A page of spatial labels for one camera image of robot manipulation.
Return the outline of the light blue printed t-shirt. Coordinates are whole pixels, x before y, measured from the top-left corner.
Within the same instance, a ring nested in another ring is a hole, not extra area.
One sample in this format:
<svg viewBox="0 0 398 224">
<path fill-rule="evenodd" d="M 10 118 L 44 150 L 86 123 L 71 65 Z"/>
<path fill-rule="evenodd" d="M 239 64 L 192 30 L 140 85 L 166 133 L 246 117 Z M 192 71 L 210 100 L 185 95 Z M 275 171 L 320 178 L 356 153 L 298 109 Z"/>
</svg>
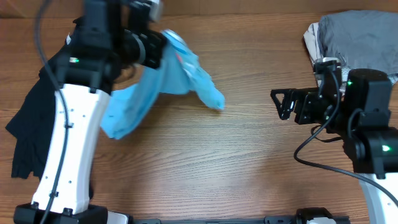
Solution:
<svg viewBox="0 0 398 224">
<path fill-rule="evenodd" d="M 133 132 L 161 93 L 185 95 L 195 92 L 209 108 L 223 110 L 225 97 L 211 76 L 202 69 L 198 56 L 174 31 L 163 30 L 167 39 L 158 69 L 145 68 L 138 83 L 114 90 L 101 122 L 111 139 L 122 139 Z"/>
</svg>

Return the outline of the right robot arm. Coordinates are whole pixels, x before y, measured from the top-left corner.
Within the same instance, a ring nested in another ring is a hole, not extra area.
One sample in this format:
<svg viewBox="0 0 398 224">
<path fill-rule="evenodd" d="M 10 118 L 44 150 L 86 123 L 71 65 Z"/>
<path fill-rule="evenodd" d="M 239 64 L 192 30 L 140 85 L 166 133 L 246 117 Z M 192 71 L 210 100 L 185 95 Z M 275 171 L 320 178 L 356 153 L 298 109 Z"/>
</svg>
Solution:
<svg viewBox="0 0 398 224">
<path fill-rule="evenodd" d="M 387 74 L 373 69 L 350 70 L 342 80 L 337 58 L 323 58 L 313 65 L 320 84 L 315 88 L 271 91 L 279 118 L 295 113 L 297 124 L 314 124 L 311 135 L 294 152 L 306 166 L 330 170 L 359 180 L 371 223 L 397 223 L 397 128 L 389 126 L 392 83 Z M 320 132 L 335 134 L 353 170 L 306 161 L 299 152 Z"/>
</svg>

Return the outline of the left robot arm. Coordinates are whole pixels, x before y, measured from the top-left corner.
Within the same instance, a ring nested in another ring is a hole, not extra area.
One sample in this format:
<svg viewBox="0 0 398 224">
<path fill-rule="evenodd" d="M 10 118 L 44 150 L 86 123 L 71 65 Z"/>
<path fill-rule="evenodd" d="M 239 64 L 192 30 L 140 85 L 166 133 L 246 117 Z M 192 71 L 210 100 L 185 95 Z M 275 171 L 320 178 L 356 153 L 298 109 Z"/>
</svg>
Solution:
<svg viewBox="0 0 398 224">
<path fill-rule="evenodd" d="M 44 173 L 15 223 L 132 223 L 131 216 L 90 203 L 90 174 L 114 81 L 130 65 L 158 68 L 165 37 L 149 29 L 161 1 L 86 0 L 84 14 L 53 67 L 55 121 Z"/>
</svg>

